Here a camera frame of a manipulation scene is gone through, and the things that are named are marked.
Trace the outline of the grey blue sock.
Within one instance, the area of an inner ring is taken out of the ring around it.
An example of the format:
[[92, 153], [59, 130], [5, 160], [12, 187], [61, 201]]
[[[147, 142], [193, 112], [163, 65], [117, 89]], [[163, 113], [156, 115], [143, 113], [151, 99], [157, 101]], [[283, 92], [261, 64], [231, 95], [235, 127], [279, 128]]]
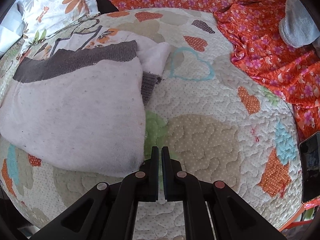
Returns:
[[283, 41], [293, 47], [313, 45], [319, 50], [319, 29], [300, 0], [286, 0], [285, 17], [279, 22]]

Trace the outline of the heart patterned quilted bedspread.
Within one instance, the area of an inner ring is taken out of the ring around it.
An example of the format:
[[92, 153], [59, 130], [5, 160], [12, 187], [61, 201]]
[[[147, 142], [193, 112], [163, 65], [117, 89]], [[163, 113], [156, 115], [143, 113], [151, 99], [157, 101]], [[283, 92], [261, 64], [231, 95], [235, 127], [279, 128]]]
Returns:
[[[152, 146], [199, 180], [223, 180], [275, 228], [301, 207], [302, 175], [293, 109], [230, 62], [232, 45], [208, 13], [140, 9], [75, 23], [30, 48], [46, 53], [58, 38], [107, 29], [130, 31], [171, 54], [146, 106], [145, 157]], [[139, 203], [133, 239], [183, 239], [181, 202]], [[45, 226], [96, 183], [121, 178], [62, 170], [1, 138], [1, 186], [27, 220]]]

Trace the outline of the white floral leaf pillow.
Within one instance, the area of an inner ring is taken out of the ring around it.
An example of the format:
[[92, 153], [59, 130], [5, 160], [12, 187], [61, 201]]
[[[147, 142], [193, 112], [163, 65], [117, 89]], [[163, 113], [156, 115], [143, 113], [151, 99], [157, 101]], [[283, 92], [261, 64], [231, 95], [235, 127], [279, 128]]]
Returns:
[[21, 7], [24, 50], [84, 16], [99, 14], [96, 0], [23, 0]]

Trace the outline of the red floral bed sheet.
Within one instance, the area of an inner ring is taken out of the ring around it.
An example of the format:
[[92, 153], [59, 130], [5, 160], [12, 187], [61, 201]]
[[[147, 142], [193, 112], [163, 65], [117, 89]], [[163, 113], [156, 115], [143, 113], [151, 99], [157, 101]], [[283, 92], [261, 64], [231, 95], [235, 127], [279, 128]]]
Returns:
[[279, 34], [286, 0], [110, 0], [120, 11], [181, 8], [211, 12], [233, 45], [231, 62], [293, 106], [305, 140], [319, 131], [319, 57], [312, 46], [295, 48]]

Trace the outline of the black smartphone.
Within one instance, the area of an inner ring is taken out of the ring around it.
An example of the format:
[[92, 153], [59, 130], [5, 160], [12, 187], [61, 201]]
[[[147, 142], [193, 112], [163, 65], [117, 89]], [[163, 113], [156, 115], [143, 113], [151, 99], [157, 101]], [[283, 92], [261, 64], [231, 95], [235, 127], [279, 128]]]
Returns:
[[302, 166], [302, 203], [319, 197], [319, 132], [299, 144]]

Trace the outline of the pale pink grey-trimmed sweater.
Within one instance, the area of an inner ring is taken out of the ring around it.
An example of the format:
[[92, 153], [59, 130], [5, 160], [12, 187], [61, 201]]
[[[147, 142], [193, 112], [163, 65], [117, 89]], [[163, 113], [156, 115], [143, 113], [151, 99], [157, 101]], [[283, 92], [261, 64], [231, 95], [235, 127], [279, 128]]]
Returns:
[[25, 58], [1, 104], [1, 136], [58, 168], [124, 177], [144, 159], [145, 103], [171, 46], [99, 27]]

